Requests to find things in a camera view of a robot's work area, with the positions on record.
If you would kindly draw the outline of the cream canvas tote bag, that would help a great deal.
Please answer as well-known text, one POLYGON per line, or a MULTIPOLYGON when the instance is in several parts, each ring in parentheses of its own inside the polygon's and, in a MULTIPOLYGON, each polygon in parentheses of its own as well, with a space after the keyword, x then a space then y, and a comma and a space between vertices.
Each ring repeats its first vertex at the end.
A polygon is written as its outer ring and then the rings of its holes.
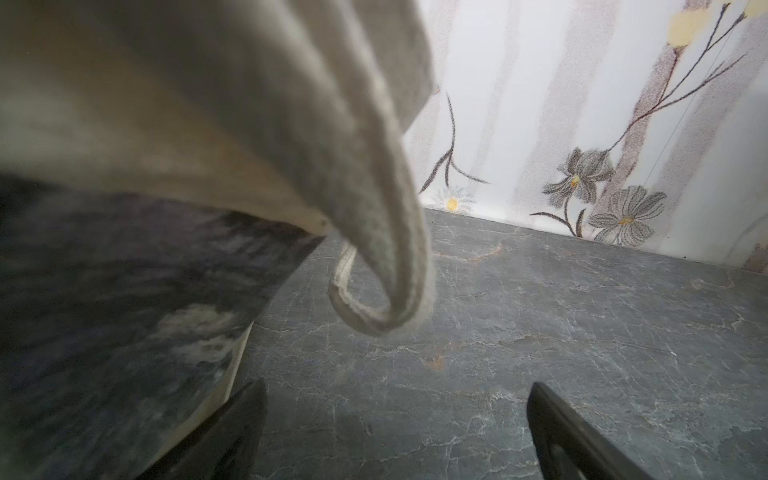
POLYGON ((428 319, 432 70, 414 1, 3 2, 2 477, 137 479, 331 232, 344 323, 428 319))

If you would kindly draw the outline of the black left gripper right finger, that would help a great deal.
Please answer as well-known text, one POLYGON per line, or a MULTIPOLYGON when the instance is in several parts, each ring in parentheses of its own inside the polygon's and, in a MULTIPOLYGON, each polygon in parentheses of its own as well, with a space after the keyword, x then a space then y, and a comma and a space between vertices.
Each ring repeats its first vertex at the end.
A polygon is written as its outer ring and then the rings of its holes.
POLYGON ((526 415, 547 480, 652 480, 543 382, 530 390, 526 415))

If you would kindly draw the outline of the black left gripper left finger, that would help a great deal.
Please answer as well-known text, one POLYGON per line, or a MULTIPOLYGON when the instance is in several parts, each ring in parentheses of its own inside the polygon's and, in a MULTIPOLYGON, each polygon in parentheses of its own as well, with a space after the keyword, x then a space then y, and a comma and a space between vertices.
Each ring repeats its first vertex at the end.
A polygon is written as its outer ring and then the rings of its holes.
POLYGON ((267 406, 265 382, 246 384, 137 479, 248 479, 267 406))

